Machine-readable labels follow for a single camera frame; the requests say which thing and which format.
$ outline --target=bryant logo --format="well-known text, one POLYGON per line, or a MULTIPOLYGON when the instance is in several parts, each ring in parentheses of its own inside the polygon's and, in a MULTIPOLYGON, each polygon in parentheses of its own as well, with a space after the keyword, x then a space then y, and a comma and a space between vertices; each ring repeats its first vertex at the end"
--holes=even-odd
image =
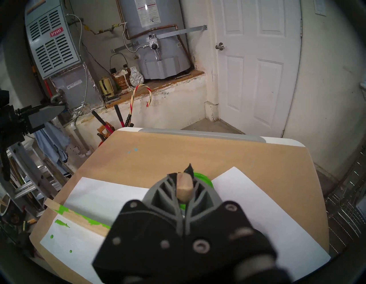
POLYGON ((53 32, 50 32, 49 36, 54 37, 54 36, 58 35, 59 33, 62 33, 63 31, 64 31, 64 29, 62 27, 60 27, 57 30, 54 30, 53 32))

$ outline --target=light switch plate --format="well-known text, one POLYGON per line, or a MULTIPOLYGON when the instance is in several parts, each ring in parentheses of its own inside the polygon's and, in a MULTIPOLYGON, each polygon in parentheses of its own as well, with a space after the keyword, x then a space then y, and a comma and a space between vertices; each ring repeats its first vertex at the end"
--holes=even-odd
POLYGON ((326 16, 324 0, 314 0, 315 14, 326 16))

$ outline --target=concrete floor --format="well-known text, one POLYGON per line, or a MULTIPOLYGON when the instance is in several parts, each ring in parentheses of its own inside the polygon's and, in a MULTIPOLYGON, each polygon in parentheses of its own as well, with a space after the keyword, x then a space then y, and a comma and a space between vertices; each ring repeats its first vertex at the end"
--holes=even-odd
MULTIPOLYGON (((208 119, 202 119, 196 123, 193 123, 182 130, 194 130, 194 131, 208 131, 208 132, 219 132, 219 133, 235 133, 235 134, 244 134, 239 131, 235 127, 232 127, 230 124, 222 120, 217 120, 212 122, 208 119)), ((330 180, 327 176, 317 171, 320 186, 323 192, 323 195, 327 195, 333 186, 335 185, 332 180, 330 180)))

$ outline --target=gray gripper frame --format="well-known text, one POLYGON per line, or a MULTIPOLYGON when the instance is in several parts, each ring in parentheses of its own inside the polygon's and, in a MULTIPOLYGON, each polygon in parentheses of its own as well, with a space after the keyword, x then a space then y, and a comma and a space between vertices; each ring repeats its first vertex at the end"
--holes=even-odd
POLYGON ((142 202, 156 213, 175 221, 176 232, 182 237, 190 234, 191 223, 214 211, 222 200, 214 188, 194 177, 193 197, 186 204, 184 217, 176 197, 175 182, 167 175, 147 191, 142 202))

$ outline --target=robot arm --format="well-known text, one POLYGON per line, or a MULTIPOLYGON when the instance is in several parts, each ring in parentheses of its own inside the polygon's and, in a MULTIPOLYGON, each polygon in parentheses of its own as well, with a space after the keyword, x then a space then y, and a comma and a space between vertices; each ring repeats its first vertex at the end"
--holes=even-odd
POLYGON ((9 146, 24 141, 24 135, 44 127, 44 123, 55 118, 65 105, 41 104, 14 110, 9 105, 9 91, 0 90, 0 158, 4 180, 10 179, 10 165, 6 150, 9 146))

